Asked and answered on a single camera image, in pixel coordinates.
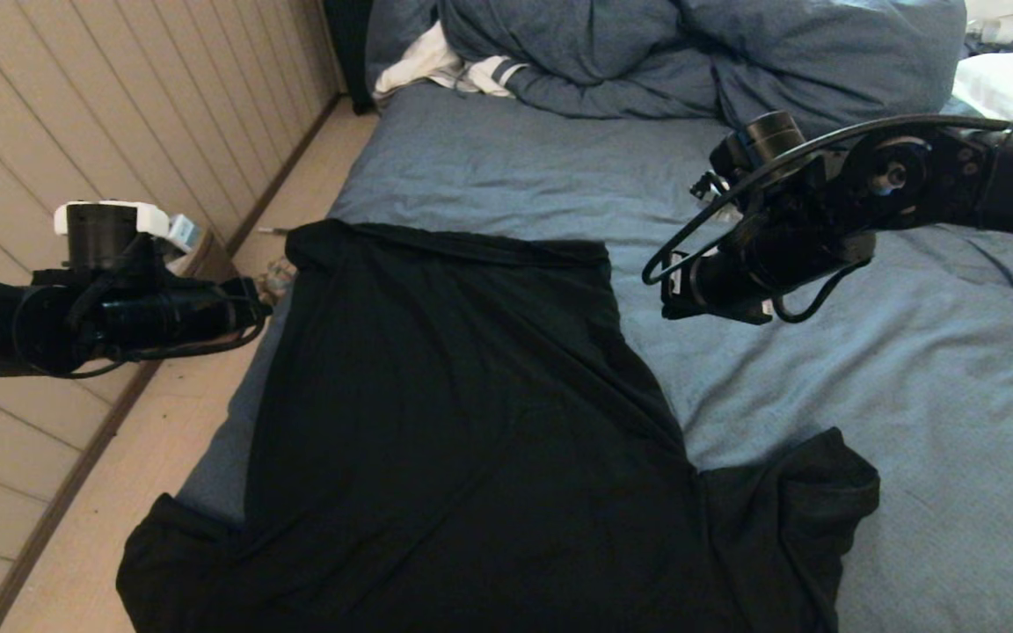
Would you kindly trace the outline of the black printed t-shirt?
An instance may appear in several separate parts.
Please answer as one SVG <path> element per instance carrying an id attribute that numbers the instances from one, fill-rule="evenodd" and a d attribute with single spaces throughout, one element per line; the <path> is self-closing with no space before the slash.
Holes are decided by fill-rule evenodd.
<path id="1" fill-rule="evenodd" d="M 880 477 L 832 428 L 699 473 L 598 242 L 325 220 L 251 440 L 240 527 L 130 535 L 135 633 L 836 633 Z"/>

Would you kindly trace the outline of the green patterned slippers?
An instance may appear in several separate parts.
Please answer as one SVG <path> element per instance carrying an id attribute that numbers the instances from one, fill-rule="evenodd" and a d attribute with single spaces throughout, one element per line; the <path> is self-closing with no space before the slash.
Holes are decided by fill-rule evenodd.
<path id="1" fill-rule="evenodd" d="M 290 263 L 287 257 L 280 257 L 271 261 L 266 266 L 264 275 L 261 276 L 262 293 L 270 297 L 272 303 L 277 303 L 292 287 L 297 274 L 298 269 Z"/>

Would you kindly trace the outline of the bronze trash bin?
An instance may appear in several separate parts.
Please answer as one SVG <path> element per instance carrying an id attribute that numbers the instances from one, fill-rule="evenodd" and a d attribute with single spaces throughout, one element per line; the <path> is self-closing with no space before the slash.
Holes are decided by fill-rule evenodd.
<path id="1" fill-rule="evenodd" d="M 190 280 L 225 283 L 240 276 L 233 258 L 213 233 L 202 233 L 192 251 L 166 263 L 170 273 Z"/>

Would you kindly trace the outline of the blue bed sheet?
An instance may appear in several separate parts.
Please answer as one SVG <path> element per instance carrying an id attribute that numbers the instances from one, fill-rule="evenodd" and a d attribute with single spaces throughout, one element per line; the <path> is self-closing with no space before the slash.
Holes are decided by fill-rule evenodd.
<path id="1" fill-rule="evenodd" d="M 837 597 L 841 633 L 1013 633 L 1013 236 L 885 233 L 804 324 L 667 321 L 640 274 L 695 213 L 715 120 L 575 120 L 402 89 L 330 216 L 604 242 L 623 335 L 700 469 L 837 427 L 880 474 Z"/>

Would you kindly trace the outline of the crumpled blue duvet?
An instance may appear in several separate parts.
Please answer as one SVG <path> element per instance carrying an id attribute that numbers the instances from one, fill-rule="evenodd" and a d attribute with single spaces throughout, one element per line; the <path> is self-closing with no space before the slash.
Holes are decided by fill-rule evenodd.
<path id="1" fill-rule="evenodd" d="M 808 139 L 939 113 L 965 0 L 376 0 L 368 87 L 435 21 L 465 60 L 529 64 L 506 88 L 571 118 L 790 113 Z"/>

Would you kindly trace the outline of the black bedside furniture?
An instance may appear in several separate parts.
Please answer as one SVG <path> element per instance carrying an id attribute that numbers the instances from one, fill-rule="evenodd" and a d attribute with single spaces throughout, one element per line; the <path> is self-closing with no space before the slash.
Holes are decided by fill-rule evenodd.
<path id="1" fill-rule="evenodd" d="M 350 109 L 357 116 L 373 108 L 366 71 L 368 25 L 373 3 L 374 0 L 322 0 L 323 16 L 331 32 Z"/>

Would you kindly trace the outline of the white striped garment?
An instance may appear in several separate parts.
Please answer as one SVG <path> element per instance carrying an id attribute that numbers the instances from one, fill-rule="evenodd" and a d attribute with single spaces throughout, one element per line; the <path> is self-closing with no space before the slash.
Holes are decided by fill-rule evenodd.
<path id="1" fill-rule="evenodd" d="M 383 70 L 374 83 L 371 97 L 383 104 L 409 85 L 431 83 L 461 93 L 513 98 L 506 83 L 527 68 L 529 64 L 501 55 L 477 62 L 465 61 L 448 44 L 441 21 L 435 21 L 402 53 L 397 63 Z"/>

